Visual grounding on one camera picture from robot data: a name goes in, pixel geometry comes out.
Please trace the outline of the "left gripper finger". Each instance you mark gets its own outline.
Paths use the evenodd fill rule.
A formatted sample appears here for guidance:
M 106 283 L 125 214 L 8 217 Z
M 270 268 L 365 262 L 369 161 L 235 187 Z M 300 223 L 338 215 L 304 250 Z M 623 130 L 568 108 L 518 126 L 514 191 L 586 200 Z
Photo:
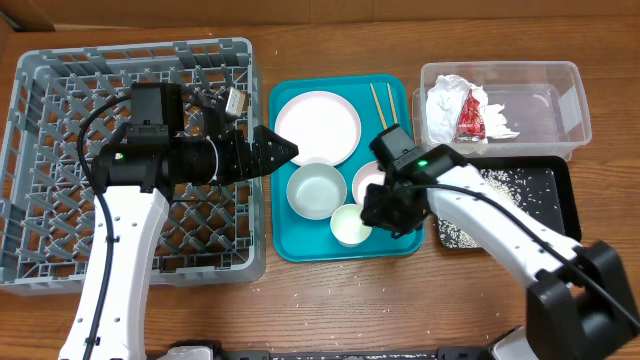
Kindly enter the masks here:
M 261 147 L 270 149 L 281 149 L 284 152 L 298 153 L 298 146 L 293 142 L 281 137 L 274 131 L 264 125 L 258 125 L 253 128 L 254 142 Z
M 253 154 L 252 174 L 254 176 L 269 175 L 298 154 L 297 147 L 256 148 Z

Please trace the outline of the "pink bowl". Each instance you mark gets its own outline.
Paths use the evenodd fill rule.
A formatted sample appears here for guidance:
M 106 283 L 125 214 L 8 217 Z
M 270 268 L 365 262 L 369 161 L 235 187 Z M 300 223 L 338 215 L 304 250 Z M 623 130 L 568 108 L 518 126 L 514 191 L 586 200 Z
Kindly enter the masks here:
M 378 168 L 378 163 L 372 161 L 363 165 L 352 180 L 352 193 L 357 204 L 363 205 L 367 187 L 370 184 L 383 185 L 385 173 Z

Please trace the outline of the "white cup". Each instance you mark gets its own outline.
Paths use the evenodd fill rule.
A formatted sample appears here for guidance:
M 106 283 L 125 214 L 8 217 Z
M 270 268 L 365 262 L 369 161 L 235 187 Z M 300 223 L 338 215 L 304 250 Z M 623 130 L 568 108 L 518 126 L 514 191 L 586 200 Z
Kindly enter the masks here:
M 363 207 L 359 204 L 345 204 L 334 211 L 330 219 L 330 229 L 338 242 L 345 247 L 356 247 L 372 233 L 373 228 L 361 219 Z

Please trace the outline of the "grey-green bowl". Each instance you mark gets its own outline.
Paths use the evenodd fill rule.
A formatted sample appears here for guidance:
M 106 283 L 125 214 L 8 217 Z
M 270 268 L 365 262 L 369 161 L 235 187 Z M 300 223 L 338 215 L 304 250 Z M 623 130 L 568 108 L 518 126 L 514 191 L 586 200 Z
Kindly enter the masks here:
M 290 177 L 286 197 L 299 216 L 309 220 L 329 218 L 345 203 L 346 181 L 333 166 L 312 163 L 298 168 Z

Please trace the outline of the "white round plate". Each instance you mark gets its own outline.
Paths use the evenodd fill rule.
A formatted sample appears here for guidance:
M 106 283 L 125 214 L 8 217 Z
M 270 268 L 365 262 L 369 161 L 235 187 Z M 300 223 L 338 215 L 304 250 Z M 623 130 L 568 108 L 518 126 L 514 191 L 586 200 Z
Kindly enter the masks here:
M 362 125 L 358 112 L 344 97 L 328 91 L 309 91 L 282 107 L 274 130 L 298 147 L 294 164 L 337 166 L 356 150 Z

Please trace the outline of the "red snack wrapper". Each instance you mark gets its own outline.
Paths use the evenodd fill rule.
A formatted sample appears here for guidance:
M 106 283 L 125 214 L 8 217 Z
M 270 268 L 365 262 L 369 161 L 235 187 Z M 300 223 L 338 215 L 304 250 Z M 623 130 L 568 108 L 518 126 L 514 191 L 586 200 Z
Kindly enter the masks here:
M 453 140 L 455 142 L 480 142 L 486 137 L 485 123 L 480 113 L 480 102 L 469 90 L 457 119 Z

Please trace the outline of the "white napkin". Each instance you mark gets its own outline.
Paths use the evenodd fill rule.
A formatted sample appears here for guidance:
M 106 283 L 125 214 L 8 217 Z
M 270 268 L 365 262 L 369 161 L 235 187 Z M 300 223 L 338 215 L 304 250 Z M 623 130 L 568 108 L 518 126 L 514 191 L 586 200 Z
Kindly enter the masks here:
M 480 113 L 485 123 L 486 137 L 480 142 L 455 142 L 455 127 L 463 101 L 469 90 L 480 102 Z M 483 154 L 493 142 L 515 140 L 520 136 L 507 126 L 503 114 L 505 105 L 490 103 L 489 94 L 482 86 L 458 75 L 439 75 L 434 86 L 426 93 L 424 120 L 420 130 L 421 143 L 428 147 L 448 145 L 462 154 Z

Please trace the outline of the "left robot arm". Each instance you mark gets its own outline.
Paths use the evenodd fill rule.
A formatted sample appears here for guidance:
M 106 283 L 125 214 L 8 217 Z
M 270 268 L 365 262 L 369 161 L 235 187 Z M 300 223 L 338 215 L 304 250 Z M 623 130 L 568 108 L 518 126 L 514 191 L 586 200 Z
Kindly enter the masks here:
M 80 125 L 76 149 L 95 225 L 75 322 L 62 359 L 143 359 L 152 262 L 178 184 L 227 186 L 269 175 L 298 147 L 258 125 L 229 123 L 244 95 L 205 101 L 173 83 L 135 83 Z

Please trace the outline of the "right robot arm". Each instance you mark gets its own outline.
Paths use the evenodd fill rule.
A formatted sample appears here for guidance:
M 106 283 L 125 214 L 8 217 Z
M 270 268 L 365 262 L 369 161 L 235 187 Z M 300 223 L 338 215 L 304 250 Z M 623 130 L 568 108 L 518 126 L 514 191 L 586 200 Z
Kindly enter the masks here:
M 639 335 L 639 312 L 619 254 L 584 247 L 500 196 L 447 145 L 425 150 L 398 125 L 370 143 L 381 185 L 366 190 L 363 223 L 406 235 L 434 214 L 469 234 L 526 292 L 526 323 L 477 359 L 605 359 Z

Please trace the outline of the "spilled rice pile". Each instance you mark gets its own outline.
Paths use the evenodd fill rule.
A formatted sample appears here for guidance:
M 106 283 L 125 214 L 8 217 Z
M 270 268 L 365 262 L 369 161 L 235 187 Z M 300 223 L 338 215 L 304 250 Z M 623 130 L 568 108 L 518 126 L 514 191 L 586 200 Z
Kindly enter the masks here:
M 545 226 L 565 233 L 556 179 L 549 168 L 480 169 L 483 179 L 501 196 Z M 449 249 L 479 249 L 459 227 L 439 219 L 440 243 Z

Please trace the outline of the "teal serving tray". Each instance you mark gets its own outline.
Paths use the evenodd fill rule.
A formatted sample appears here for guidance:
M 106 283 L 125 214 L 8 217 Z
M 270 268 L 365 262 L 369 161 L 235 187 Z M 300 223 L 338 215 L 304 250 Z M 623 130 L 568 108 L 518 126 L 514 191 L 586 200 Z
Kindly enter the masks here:
M 369 143 L 383 130 L 369 84 L 373 83 L 379 102 L 389 125 L 393 123 L 387 92 L 390 84 L 399 125 L 411 133 L 411 120 L 406 91 L 402 82 L 392 75 L 375 74 L 334 78 L 316 78 L 285 81 L 277 85 L 269 99 L 269 125 L 274 128 L 276 117 L 282 107 L 292 98 L 309 91 L 336 93 L 349 101 L 359 114 L 362 134 L 354 153 L 337 165 L 347 183 L 351 183 L 356 172 L 366 163 L 375 160 Z M 375 228 L 371 235 L 356 247 L 345 247 L 333 236 L 328 219 L 309 220 L 296 214 L 286 199 L 287 183 L 298 169 L 289 162 L 271 175 L 271 203 L 273 243 L 281 257 L 291 262 L 313 262 L 329 260 L 364 259 L 386 256 L 405 256 L 420 248 L 425 231 L 418 230 L 399 239 L 391 233 Z

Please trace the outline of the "right wooden chopstick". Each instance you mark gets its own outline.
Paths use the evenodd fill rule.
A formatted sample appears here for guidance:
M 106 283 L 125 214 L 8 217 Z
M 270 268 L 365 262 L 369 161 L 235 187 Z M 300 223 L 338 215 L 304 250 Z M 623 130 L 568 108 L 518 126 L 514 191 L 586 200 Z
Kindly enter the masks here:
M 398 124 L 398 117 L 397 117 L 397 112 L 396 112 L 396 107 L 395 107 L 393 91 L 392 91 L 392 88 L 391 88 L 389 83 L 387 83 L 387 92 L 388 92 L 388 97 L 389 97 L 390 108 L 391 108 L 391 111 L 392 111 L 392 117 L 393 117 L 393 121 L 394 121 L 394 125 L 395 125 L 395 124 Z

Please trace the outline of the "wooden chopstick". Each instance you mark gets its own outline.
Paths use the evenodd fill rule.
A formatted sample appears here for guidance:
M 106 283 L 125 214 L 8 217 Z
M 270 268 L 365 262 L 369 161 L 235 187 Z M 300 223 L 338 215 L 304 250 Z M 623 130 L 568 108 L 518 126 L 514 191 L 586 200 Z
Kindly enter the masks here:
M 373 83 L 370 83 L 369 86 L 370 86 L 371 94 L 372 94 L 372 97 L 374 99 L 374 103 L 375 103 L 375 106 L 376 106 L 376 109 L 377 109 L 377 112 L 378 112 L 378 115 L 379 115 L 383 130 L 386 130 L 388 128 L 388 126 L 387 126 L 387 122 L 386 122 L 384 113 L 382 111 L 382 108 L 381 108 L 381 105 L 380 105 L 380 102 L 379 102 L 379 98 L 377 96 L 377 92 L 376 92 L 375 86 L 374 86 Z
M 392 91 L 392 88 L 391 88 L 389 83 L 387 83 L 387 92 L 388 92 L 388 97 L 389 97 L 390 108 L 391 108 L 391 111 L 392 111 L 392 117 L 393 117 L 393 121 L 394 121 L 394 125 L 395 125 L 395 124 L 398 124 L 398 117 L 397 117 L 397 112 L 396 112 L 396 107 L 395 107 L 393 91 Z

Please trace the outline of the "left wooden chopstick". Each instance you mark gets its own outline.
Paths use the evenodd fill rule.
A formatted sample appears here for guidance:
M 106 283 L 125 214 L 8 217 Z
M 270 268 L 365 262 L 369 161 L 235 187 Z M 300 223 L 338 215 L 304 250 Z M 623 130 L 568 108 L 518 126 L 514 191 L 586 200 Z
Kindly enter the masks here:
M 376 92 L 375 86 L 374 86 L 373 83 L 370 83 L 369 86 L 370 86 L 371 94 L 372 94 L 372 97 L 374 99 L 374 103 L 375 103 L 375 106 L 376 106 L 376 109 L 377 109 L 377 112 L 378 112 L 378 115 L 379 115 L 383 130 L 386 130 L 388 128 L 388 126 L 387 126 L 387 122 L 386 122 L 384 113 L 382 111 L 382 108 L 381 108 L 381 105 L 380 105 L 380 102 L 379 102 L 379 98 L 377 96 L 377 92 Z

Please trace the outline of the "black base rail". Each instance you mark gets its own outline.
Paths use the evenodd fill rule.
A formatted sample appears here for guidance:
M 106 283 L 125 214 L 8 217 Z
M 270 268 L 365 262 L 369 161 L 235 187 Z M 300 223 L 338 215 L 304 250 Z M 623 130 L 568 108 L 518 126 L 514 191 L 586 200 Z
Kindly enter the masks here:
M 365 352 L 290 352 L 267 350 L 226 351 L 219 341 L 187 340 L 172 344 L 169 351 L 157 359 L 212 360 L 491 360 L 486 347 L 440 347 L 421 351 Z

